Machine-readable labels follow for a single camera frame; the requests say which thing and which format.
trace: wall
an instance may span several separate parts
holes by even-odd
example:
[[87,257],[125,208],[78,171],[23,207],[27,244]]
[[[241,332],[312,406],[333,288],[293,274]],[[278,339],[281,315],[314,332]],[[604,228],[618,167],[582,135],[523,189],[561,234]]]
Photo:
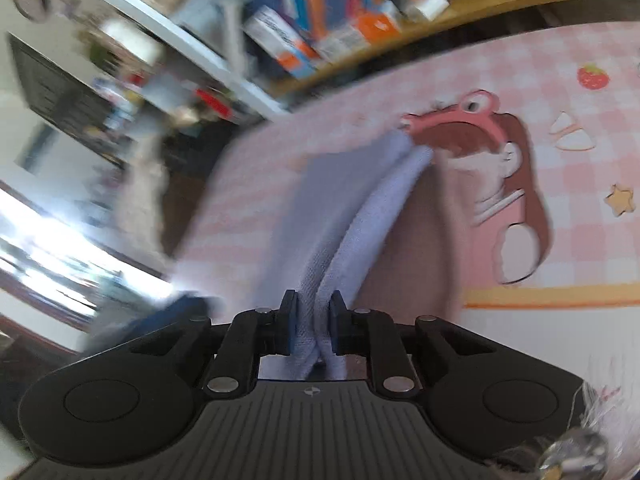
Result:
[[[105,7],[100,0],[82,0],[81,4],[82,9],[93,12],[102,12]],[[32,23],[15,9],[12,0],[0,0],[0,8],[0,30],[12,33],[85,83],[101,74],[81,55],[82,46],[76,39],[78,26],[71,20],[52,16],[45,23]],[[164,272],[164,262],[132,247],[119,232],[81,221],[76,201],[88,198],[85,183],[95,176],[95,168],[112,168],[103,158],[60,133],[42,157],[36,174],[18,167],[15,161],[43,122],[26,107],[21,92],[8,41],[0,41],[0,180],[88,238]]]

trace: light blue towel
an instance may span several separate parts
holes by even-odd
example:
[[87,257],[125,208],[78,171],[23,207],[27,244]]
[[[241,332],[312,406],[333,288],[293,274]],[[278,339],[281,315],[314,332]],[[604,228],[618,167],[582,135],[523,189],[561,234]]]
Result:
[[264,358],[262,378],[304,380],[319,358],[327,364],[327,378],[344,377],[343,359],[331,352],[329,297],[339,289],[347,306],[354,300],[430,161],[429,148],[414,146],[396,131],[369,146],[309,162],[254,300],[256,306],[275,306],[288,288],[298,291],[294,351]]

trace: wooden shelf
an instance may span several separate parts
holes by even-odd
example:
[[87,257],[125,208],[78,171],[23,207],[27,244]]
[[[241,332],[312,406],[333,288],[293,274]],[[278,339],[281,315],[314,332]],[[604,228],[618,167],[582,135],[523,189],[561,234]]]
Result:
[[400,36],[355,52],[337,63],[326,65],[308,78],[286,78],[278,81],[268,89],[268,93],[273,96],[281,96],[309,88],[342,70],[357,66],[368,59],[465,23],[475,22],[482,18],[509,12],[510,10],[562,1],[565,0],[452,0],[447,10],[433,22],[405,23]]

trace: brown hair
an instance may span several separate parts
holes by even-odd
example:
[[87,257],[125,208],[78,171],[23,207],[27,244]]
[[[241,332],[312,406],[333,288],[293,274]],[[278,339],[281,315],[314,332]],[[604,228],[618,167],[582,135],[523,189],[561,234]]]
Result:
[[[457,107],[436,110],[429,114],[438,114]],[[538,264],[545,259],[551,245],[551,232],[549,218],[540,199],[540,192],[536,185],[533,173],[533,161],[531,157],[531,144],[527,129],[520,120],[511,114],[491,114],[492,120],[500,126],[510,142],[514,142],[520,148],[522,163],[511,176],[504,179],[504,192],[509,195],[513,191],[524,191],[524,223],[530,226],[538,235],[540,244],[540,258]],[[488,149],[492,153],[498,153],[499,143],[486,131],[471,123],[443,123],[431,126],[413,134],[416,144],[426,144],[432,148],[441,148],[452,153],[454,157],[471,155]]]

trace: metal screw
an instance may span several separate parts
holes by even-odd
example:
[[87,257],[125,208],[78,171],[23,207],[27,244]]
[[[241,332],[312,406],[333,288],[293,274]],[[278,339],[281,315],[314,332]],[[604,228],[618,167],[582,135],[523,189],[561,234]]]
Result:
[[207,388],[217,394],[229,394],[239,386],[233,377],[216,377],[207,383]]
[[409,377],[393,376],[387,377],[382,383],[386,390],[402,394],[414,389],[415,383]]

